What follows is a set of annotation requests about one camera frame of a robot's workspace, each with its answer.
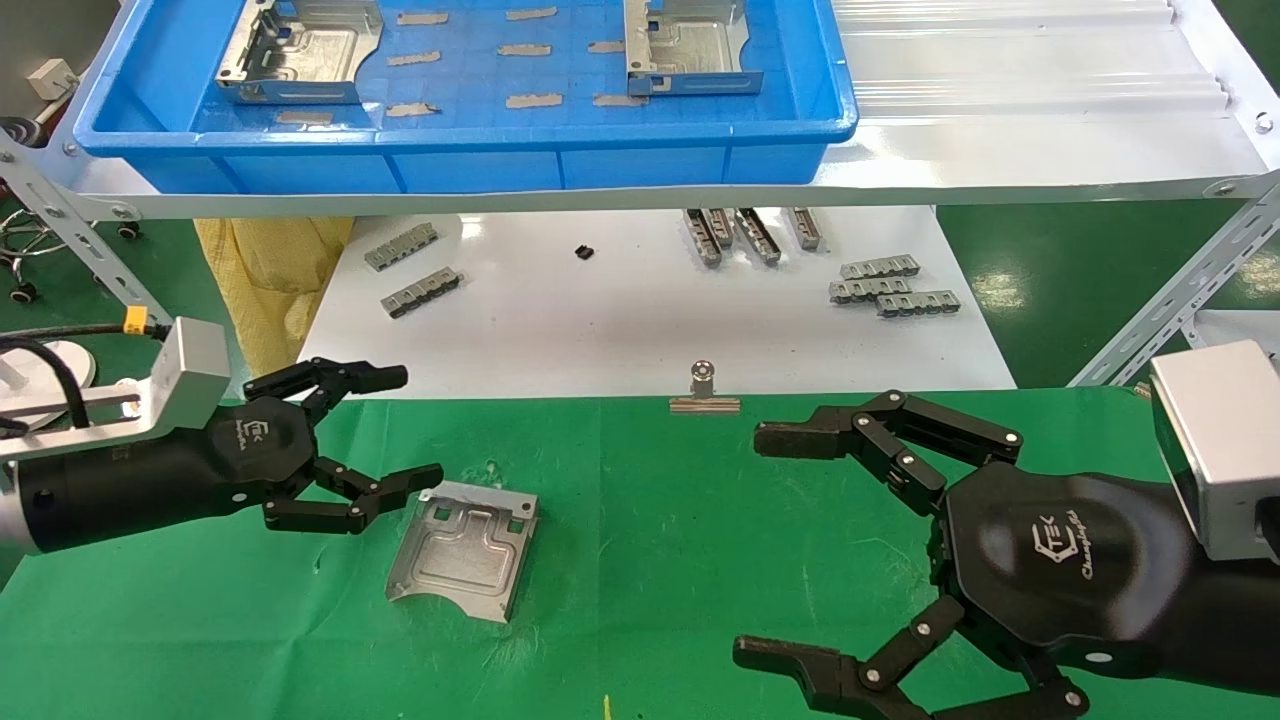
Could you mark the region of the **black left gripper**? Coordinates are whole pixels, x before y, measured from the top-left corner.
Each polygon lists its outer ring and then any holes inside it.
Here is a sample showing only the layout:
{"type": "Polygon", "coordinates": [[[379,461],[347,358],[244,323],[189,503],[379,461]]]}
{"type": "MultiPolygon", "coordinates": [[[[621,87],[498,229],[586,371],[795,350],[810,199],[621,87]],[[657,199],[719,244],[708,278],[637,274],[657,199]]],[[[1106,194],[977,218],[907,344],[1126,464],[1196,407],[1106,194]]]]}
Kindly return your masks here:
{"type": "Polygon", "coordinates": [[[347,395],[374,395],[408,383],[403,365],[314,357],[243,384],[238,406],[220,406],[206,425],[209,511],[262,505],[269,530],[361,534],[379,516],[444,480],[439,464],[372,478],[317,457],[314,427],[347,395]],[[308,391],[300,406],[285,400],[308,391]]]}

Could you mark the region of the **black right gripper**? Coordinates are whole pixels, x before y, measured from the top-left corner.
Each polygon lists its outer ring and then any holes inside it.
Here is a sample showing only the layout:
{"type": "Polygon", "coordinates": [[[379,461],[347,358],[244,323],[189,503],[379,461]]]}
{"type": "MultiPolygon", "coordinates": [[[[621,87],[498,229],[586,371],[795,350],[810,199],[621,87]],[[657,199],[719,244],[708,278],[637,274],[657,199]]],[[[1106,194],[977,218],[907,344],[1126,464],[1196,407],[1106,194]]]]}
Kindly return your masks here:
{"type": "Polygon", "coordinates": [[[805,421],[763,421],[753,447],[764,457],[851,457],[916,515],[942,510],[932,548],[942,591],[957,601],[937,598],[867,661],[735,639],[739,667],[792,678],[809,708],[854,719],[1079,719],[1091,701],[1052,662],[1126,679],[1164,669],[1167,616],[1201,556],[1171,486],[1024,471],[1010,465],[1021,451],[1015,430],[899,389],[819,406],[805,421]],[[980,469],[945,493],[920,448],[980,469]],[[1019,667],[1027,691],[937,711],[911,701],[902,680],[959,628],[1001,667],[1019,667]]]}

